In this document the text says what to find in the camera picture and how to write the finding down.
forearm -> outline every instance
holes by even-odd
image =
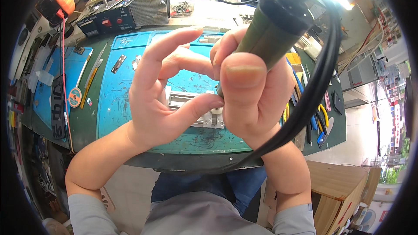
[[[268,141],[280,129],[276,125],[269,133],[257,139],[246,140],[247,144],[257,149]],[[288,142],[282,147],[261,157],[269,180],[278,191],[278,207],[282,209],[289,205],[295,206],[296,201],[311,202],[311,176],[308,165],[302,153],[293,142]]]
[[[68,196],[74,193],[91,194],[90,191],[100,189],[124,162],[147,150],[129,140],[129,124],[122,125],[76,154],[66,173]]]

blue jeans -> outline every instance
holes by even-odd
[[[263,167],[248,168],[227,172],[226,179],[235,195],[233,206],[242,216],[249,202],[253,199],[267,174]],[[174,196],[193,192],[207,191],[229,199],[229,189],[225,188],[220,175],[177,175],[161,173],[152,190],[151,202],[165,201]]]

soldering iron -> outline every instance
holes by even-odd
[[[248,52],[263,59],[269,71],[286,52],[308,31],[314,20],[306,6],[307,0],[249,0],[246,2],[224,3],[241,5],[258,1],[254,18],[235,52]],[[324,96],[337,62],[341,43],[340,18],[334,3],[321,0],[329,16],[329,36],[326,40],[315,70],[305,87],[302,97],[290,118],[269,141],[243,160],[216,169],[194,171],[196,173],[220,174],[235,170],[246,162],[257,159],[291,141],[311,120]],[[223,97],[220,84],[218,94]]]

tree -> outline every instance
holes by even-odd
[[[398,183],[399,171],[400,171],[400,168],[384,169],[382,175],[379,178],[379,183],[383,183],[383,184]]]
[[[410,139],[406,137],[406,128],[405,125],[402,126],[402,139],[403,139],[403,145],[400,149],[400,154],[402,158],[406,158],[409,155],[409,146],[410,146]]]

metal mesh grille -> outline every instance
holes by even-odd
[[[134,0],[129,8],[137,26],[169,23],[167,0]]]

